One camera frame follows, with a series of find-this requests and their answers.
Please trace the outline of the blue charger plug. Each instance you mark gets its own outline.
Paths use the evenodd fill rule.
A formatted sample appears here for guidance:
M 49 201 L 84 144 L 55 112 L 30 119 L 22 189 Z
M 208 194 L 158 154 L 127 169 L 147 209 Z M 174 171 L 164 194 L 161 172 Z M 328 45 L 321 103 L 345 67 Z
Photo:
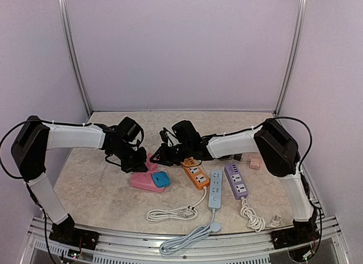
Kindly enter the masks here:
M 152 174 L 152 180 L 157 188 L 168 187 L 171 183 L 165 171 L 159 171 Z

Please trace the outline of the pink triangular power socket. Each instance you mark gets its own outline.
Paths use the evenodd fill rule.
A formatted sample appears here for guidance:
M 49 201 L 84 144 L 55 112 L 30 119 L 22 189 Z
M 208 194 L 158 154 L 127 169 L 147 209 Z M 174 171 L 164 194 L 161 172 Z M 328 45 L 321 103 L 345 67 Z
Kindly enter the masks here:
M 130 185 L 150 192 L 163 193 L 165 191 L 164 187 L 158 188 L 155 185 L 150 173 L 134 173 L 130 178 Z

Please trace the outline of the orange power strip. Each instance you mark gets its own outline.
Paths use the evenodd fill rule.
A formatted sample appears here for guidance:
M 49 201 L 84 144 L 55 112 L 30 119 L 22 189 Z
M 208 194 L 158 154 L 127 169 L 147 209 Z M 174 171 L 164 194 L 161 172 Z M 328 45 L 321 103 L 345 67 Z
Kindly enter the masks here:
M 210 180 L 204 173 L 201 162 L 197 162 L 193 157 L 190 157 L 181 162 L 180 166 L 198 190 L 203 190 L 209 186 Z

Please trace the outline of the light blue power strip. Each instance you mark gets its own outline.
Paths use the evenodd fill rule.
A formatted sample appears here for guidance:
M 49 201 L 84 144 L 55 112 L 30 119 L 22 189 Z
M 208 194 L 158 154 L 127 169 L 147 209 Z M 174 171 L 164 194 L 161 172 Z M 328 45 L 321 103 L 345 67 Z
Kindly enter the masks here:
M 208 208 L 219 210 L 222 200 L 222 178 L 223 172 L 219 169 L 213 169 L 210 176 Z

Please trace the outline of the dark grey charger plug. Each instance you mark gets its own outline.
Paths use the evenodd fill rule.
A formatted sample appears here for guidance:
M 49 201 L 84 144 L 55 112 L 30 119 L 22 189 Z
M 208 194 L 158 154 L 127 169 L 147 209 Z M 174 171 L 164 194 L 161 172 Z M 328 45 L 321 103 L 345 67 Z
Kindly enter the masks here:
M 236 160 L 236 161 L 242 161 L 243 160 L 243 154 L 235 154 L 233 156 L 233 159 Z

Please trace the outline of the purple power strip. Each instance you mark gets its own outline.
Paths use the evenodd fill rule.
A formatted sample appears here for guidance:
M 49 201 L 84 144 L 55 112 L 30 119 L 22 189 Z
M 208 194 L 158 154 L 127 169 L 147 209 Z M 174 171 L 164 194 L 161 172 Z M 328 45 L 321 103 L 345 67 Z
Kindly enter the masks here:
M 224 167 L 226 178 L 236 200 L 248 197 L 248 189 L 236 164 L 227 164 Z

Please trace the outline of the pale pink charger plug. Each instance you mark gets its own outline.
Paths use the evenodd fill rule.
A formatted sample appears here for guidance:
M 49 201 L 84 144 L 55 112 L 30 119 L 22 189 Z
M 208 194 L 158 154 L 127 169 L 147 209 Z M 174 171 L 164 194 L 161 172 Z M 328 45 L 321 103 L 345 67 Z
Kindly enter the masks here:
M 257 158 L 250 158 L 246 161 L 246 165 L 253 170 L 259 170 L 261 166 L 261 162 Z

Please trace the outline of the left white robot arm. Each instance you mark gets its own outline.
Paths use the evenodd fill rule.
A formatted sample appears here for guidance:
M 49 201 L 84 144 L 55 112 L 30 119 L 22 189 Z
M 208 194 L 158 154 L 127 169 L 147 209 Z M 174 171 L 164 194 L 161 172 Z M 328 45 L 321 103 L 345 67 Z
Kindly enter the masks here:
M 141 146 L 142 127 L 129 117 L 118 125 L 73 124 L 42 120 L 30 116 L 20 128 L 11 146 L 11 155 L 34 202 L 57 226 L 56 232 L 67 244 L 79 239 L 79 230 L 66 212 L 46 174 L 45 157 L 52 149 L 90 148 L 104 151 L 105 157 L 117 157 L 125 173 L 146 172 L 147 154 Z

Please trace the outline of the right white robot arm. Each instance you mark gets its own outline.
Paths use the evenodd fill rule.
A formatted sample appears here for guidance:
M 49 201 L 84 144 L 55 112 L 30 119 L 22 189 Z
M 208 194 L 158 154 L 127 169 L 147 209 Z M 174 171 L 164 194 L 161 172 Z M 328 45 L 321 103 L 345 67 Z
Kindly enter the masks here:
M 201 136 L 189 120 L 172 127 L 178 143 L 168 145 L 161 132 L 163 143 L 150 157 L 150 161 L 164 166 L 180 165 L 186 158 L 211 161 L 243 153 L 259 153 L 267 170 L 282 183 L 293 211 L 294 227 L 290 239 L 301 244 L 311 236 L 317 210 L 310 199 L 310 187 L 302 171 L 297 141 L 279 123 L 269 118 L 262 123 L 240 131 Z

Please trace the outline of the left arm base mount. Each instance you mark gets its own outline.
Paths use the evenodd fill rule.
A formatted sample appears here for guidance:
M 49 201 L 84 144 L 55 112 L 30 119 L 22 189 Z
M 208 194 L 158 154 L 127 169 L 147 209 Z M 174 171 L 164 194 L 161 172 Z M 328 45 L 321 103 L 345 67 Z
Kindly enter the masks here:
M 99 235 L 96 231 L 77 228 L 73 218 L 68 214 L 63 222 L 52 224 L 49 238 L 52 241 L 79 249 L 95 250 Z

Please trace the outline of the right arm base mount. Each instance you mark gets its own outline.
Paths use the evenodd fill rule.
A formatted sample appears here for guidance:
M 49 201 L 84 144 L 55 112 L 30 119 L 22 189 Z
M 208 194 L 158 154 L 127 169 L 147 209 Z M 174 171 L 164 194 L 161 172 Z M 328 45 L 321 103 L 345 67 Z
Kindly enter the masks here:
M 271 232 L 274 249 L 283 249 L 291 246 L 312 242 L 320 238 L 316 225 L 317 210 L 313 210 L 312 217 L 306 222 L 293 221 L 293 227 Z

